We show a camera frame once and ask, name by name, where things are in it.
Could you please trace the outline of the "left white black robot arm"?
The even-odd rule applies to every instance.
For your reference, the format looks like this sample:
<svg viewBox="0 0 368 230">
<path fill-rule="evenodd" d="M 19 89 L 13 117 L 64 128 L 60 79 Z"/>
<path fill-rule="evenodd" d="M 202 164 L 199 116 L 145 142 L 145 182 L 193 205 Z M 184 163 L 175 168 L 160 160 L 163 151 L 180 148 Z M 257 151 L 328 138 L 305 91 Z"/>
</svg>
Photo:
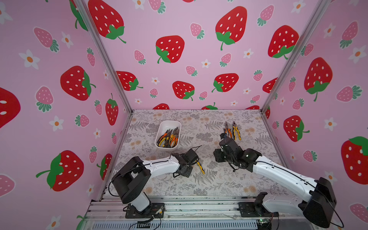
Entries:
<svg viewBox="0 0 368 230">
<path fill-rule="evenodd" d="M 173 177 L 188 178 L 193 165 L 198 161 L 199 157 L 193 149 L 153 161 L 133 157 L 113 176 L 110 184 L 114 186 L 123 204 L 130 204 L 139 214 L 146 214 L 152 209 L 150 199 L 143 192 L 147 182 L 168 173 Z"/>
</svg>

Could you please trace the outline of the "orange handled pliers small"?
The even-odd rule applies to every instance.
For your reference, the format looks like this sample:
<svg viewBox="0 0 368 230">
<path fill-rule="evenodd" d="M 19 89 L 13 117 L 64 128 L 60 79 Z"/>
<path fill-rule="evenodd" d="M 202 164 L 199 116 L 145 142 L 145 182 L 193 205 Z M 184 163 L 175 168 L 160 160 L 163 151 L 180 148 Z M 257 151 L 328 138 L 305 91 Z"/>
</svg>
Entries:
<svg viewBox="0 0 368 230">
<path fill-rule="evenodd" d="M 169 146 L 170 148 L 174 148 L 176 147 L 176 145 L 178 144 L 178 139 L 179 139 L 179 127 L 175 128 L 171 137 L 170 137 L 170 140 L 169 140 Z"/>
</svg>

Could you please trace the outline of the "left aluminium corner post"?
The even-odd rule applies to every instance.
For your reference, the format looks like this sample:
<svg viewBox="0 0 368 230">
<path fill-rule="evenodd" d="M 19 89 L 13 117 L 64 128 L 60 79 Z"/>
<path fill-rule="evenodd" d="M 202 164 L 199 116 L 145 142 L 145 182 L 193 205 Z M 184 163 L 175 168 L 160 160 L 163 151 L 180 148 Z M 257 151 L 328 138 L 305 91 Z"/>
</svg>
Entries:
<svg viewBox="0 0 368 230">
<path fill-rule="evenodd" d="M 83 21 L 85 22 L 88 30 L 89 30 L 89 33 L 96 45 L 96 48 L 101 56 L 101 59 L 106 67 L 106 70 L 107 72 L 109 73 L 109 76 L 119 94 L 119 97 L 121 98 L 121 101 L 123 102 L 126 110 L 127 110 L 127 113 L 129 115 L 132 115 L 133 113 L 133 110 L 128 102 L 128 99 L 124 93 L 124 90 L 123 90 L 123 87 L 121 86 L 121 83 L 120 83 L 120 80 L 118 78 L 118 75 L 116 73 L 116 70 L 114 69 L 113 65 L 112 65 L 112 62 L 108 56 L 108 53 L 100 39 L 100 35 L 94 25 L 94 22 L 92 20 L 92 17 L 88 11 L 88 7 L 87 7 L 87 4 L 85 3 L 85 1 L 82 1 L 82 0 L 76 0 L 75 1 L 76 5 L 78 6 L 79 8 L 79 12 L 81 14 L 81 17 L 83 19 Z"/>
</svg>

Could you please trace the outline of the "aluminium rail frame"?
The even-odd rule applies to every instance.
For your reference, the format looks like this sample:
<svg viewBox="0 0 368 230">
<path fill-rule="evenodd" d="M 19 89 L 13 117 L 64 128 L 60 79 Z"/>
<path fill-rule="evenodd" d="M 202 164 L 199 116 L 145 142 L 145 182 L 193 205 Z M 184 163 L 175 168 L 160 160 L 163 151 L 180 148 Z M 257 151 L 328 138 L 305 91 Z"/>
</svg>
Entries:
<svg viewBox="0 0 368 230">
<path fill-rule="evenodd" d="M 317 230 L 304 217 L 278 213 L 269 217 L 242 217 L 241 202 L 252 197 L 152 197 L 163 203 L 159 218 L 126 218 L 129 208 L 120 199 L 92 202 L 82 222 L 82 230 Z"/>
</svg>

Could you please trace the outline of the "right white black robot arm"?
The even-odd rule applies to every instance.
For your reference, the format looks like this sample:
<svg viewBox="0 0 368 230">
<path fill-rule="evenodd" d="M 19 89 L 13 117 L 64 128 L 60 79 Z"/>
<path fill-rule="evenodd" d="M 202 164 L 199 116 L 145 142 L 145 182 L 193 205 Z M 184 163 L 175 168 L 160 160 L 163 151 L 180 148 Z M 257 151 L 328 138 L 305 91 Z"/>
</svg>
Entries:
<svg viewBox="0 0 368 230">
<path fill-rule="evenodd" d="M 329 228 L 335 214 L 336 197 L 332 184 L 325 178 L 313 179 L 287 169 L 253 149 L 243 150 L 234 139 L 221 134 L 220 148 L 214 150 L 216 162 L 227 162 L 236 171 L 247 170 L 282 185 L 293 196 L 276 196 L 261 192 L 253 203 L 240 203 L 241 213 L 257 217 L 288 213 L 304 216 L 312 224 Z"/>
</svg>

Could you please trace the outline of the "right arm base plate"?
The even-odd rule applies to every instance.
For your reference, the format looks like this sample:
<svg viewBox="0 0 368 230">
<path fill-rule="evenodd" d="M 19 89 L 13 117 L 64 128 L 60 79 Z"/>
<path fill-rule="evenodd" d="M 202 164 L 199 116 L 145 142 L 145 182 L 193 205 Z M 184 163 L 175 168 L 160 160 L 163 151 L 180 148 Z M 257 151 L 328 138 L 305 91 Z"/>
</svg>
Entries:
<svg viewBox="0 0 368 230">
<path fill-rule="evenodd" d="M 238 203 L 238 211 L 240 211 L 243 218 L 272 218 L 279 217 L 278 212 L 269 212 L 261 204 L 255 204 L 253 202 L 240 202 Z"/>
</svg>

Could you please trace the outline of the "white plastic storage box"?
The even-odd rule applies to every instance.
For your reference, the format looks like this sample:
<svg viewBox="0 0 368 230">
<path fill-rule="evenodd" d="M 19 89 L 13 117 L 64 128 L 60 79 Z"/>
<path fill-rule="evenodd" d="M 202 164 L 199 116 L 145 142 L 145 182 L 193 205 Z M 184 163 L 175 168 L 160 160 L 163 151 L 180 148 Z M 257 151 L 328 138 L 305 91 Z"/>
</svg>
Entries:
<svg viewBox="0 0 368 230">
<path fill-rule="evenodd" d="M 171 151 L 178 148 L 182 124 L 179 121 L 165 120 L 160 123 L 155 146 L 160 150 Z"/>
</svg>

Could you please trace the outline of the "yellow black pliers large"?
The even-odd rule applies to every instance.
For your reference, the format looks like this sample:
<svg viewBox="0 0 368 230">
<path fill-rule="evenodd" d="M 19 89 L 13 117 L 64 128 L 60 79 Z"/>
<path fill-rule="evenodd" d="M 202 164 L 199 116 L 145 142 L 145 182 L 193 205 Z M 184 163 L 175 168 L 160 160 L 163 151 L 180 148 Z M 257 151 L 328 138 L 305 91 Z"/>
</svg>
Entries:
<svg viewBox="0 0 368 230">
<path fill-rule="evenodd" d="M 205 170 L 203 169 L 203 167 L 201 165 L 201 163 L 200 162 L 197 162 L 196 164 L 199 166 L 199 168 L 200 168 L 201 172 L 203 173 L 203 175 L 206 174 L 205 173 Z"/>
</svg>

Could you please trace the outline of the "orange black long-nose pliers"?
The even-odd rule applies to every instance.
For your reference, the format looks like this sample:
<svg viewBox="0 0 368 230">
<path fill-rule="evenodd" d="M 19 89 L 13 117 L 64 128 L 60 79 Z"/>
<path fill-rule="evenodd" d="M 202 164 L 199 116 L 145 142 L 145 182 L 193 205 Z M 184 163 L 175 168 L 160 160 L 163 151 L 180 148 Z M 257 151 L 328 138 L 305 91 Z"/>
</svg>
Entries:
<svg viewBox="0 0 368 230">
<path fill-rule="evenodd" d="M 227 137 L 232 138 L 232 130 L 230 129 L 227 122 L 225 122 L 224 133 L 226 134 Z"/>
</svg>

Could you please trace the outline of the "right aluminium corner post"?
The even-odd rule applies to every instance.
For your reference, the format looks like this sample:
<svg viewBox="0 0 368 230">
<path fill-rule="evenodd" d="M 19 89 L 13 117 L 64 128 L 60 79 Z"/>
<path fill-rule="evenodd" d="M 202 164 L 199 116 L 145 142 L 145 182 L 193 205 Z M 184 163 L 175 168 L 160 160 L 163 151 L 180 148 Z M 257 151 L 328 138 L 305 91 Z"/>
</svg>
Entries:
<svg viewBox="0 0 368 230">
<path fill-rule="evenodd" d="M 329 7 L 331 1 L 318 1 L 316 4 L 315 9 L 313 10 L 306 26 L 300 35 L 300 39 L 297 42 L 294 50 L 292 51 L 291 55 L 289 56 L 288 60 L 286 61 L 284 67 L 282 68 L 281 72 L 278 75 L 278 80 L 276 81 L 270 95 L 268 96 L 267 100 L 265 101 L 264 106 L 262 107 L 261 115 L 265 115 L 267 108 L 271 105 L 273 98 L 275 97 L 278 90 L 281 88 L 282 84 L 284 83 L 286 77 L 290 73 L 291 69 L 295 61 L 299 58 L 300 52 L 305 45 L 306 42 L 309 41 L 310 37 L 312 36 L 314 30 L 316 29 L 317 25 L 319 24 L 320 20 L 322 19 L 323 15 L 325 14 L 326 10 Z"/>
</svg>

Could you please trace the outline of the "aluminium corner post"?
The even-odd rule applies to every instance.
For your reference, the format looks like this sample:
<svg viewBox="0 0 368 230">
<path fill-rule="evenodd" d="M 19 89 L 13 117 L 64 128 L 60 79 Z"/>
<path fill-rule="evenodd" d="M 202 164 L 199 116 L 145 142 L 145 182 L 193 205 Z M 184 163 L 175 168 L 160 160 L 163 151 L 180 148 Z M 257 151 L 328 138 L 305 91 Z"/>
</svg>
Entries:
<svg viewBox="0 0 368 230">
<path fill-rule="evenodd" d="M 96 45 L 96 48 L 101 56 L 101 59 L 106 67 L 106 70 L 107 72 L 109 73 L 109 76 L 119 94 L 119 97 L 121 98 L 121 101 L 123 102 L 126 110 L 127 110 L 127 113 L 129 115 L 132 115 L 133 113 L 133 110 L 128 102 L 128 99 L 124 93 L 124 90 L 123 90 L 123 87 L 121 86 L 121 83 L 120 83 L 120 80 L 118 78 L 118 75 L 116 73 L 116 70 L 114 69 L 113 65 L 112 65 L 112 62 L 108 56 L 108 53 L 100 39 L 100 35 L 94 25 L 94 22 L 92 20 L 92 17 L 88 11 L 88 7 L 87 7 L 87 4 L 85 3 L 85 1 L 82 1 L 82 0 L 76 0 L 75 1 L 76 5 L 78 6 L 79 8 L 79 12 L 81 14 L 81 17 L 83 19 L 83 21 L 85 22 L 88 30 L 89 30 L 89 33 Z"/>
<path fill-rule="evenodd" d="M 299 58 L 300 52 L 305 45 L 306 42 L 309 41 L 310 37 L 312 36 L 314 30 L 316 29 L 317 25 L 319 24 L 320 20 L 322 19 L 323 15 L 325 14 L 326 10 L 329 7 L 331 1 L 318 1 L 316 4 L 315 9 L 313 10 L 306 26 L 300 35 L 300 39 L 297 42 L 294 50 L 292 51 L 291 55 L 289 56 L 288 60 L 286 61 L 284 67 L 282 68 L 281 72 L 278 75 L 278 80 L 276 81 L 270 95 L 268 96 L 267 100 L 265 101 L 264 106 L 262 107 L 261 115 L 265 115 L 267 108 L 271 105 L 273 98 L 275 97 L 278 90 L 281 88 L 282 84 L 284 83 L 286 77 L 290 73 L 291 69 L 295 61 Z"/>
</svg>

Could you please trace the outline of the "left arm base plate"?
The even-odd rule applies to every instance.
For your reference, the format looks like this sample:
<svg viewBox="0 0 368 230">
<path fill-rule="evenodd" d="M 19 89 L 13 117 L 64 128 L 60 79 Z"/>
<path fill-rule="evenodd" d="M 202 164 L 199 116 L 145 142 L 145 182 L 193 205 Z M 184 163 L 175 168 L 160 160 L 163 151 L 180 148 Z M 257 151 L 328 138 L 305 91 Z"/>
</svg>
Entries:
<svg viewBox="0 0 368 230">
<path fill-rule="evenodd" d="M 145 219 L 145 218 L 163 218 L 165 212 L 164 203 L 152 203 L 143 211 L 137 211 L 137 209 L 129 204 L 127 207 L 123 208 L 125 212 L 126 219 Z"/>
</svg>

